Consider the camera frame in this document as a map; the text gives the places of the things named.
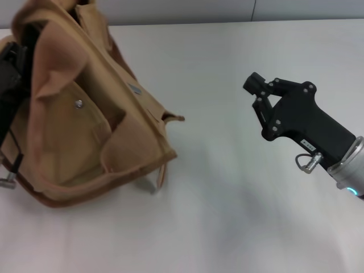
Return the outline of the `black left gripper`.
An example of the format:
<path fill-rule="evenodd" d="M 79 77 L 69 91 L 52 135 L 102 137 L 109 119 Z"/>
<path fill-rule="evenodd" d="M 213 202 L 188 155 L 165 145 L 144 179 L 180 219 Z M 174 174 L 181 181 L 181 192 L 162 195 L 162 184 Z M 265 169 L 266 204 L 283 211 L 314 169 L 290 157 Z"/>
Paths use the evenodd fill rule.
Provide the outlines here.
<path fill-rule="evenodd" d="M 1 51 L 1 142 L 22 102 L 29 97 L 27 48 L 7 42 Z"/>

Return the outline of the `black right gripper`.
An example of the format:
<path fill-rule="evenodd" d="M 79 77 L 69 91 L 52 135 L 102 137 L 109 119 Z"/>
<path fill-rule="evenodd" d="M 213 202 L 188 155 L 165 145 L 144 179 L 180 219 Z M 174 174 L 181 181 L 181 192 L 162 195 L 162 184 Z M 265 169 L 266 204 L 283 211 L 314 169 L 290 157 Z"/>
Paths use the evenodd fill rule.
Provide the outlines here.
<path fill-rule="evenodd" d="M 317 89 L 311 82 L 266 82 L 261 75 L 253 72 L 243 88 L 257 95 L 253 109 L 265 140 L 287 137 L 310 154 L 320 152 L 324 157 L 321 163 L 324 168 L 338 163 L 356 139 L 354 134 L 317 106 Z M 274 107 L 267 98 L 269 95 L 281 96 Z"/>

